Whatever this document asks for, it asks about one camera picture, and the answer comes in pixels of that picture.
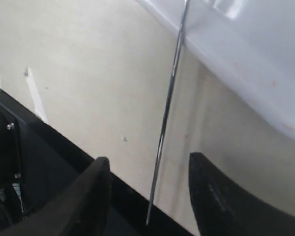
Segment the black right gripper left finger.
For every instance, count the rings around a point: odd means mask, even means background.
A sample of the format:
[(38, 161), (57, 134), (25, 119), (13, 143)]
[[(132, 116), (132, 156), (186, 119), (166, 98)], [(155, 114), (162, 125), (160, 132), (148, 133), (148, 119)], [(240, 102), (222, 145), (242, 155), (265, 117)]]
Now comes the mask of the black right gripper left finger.
[(101, 236), (110, 205), (112, 175), (108, 158), (99, 157), (46, 205), (44, 236)]

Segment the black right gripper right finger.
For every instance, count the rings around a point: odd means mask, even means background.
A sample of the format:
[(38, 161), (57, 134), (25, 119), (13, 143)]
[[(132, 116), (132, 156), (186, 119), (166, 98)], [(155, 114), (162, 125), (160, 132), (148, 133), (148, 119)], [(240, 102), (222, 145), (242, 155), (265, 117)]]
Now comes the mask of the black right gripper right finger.
[(191, 206), (202, 236), (253, 236), (253, 196), (221, 172), (201, 152), (189, 155)]

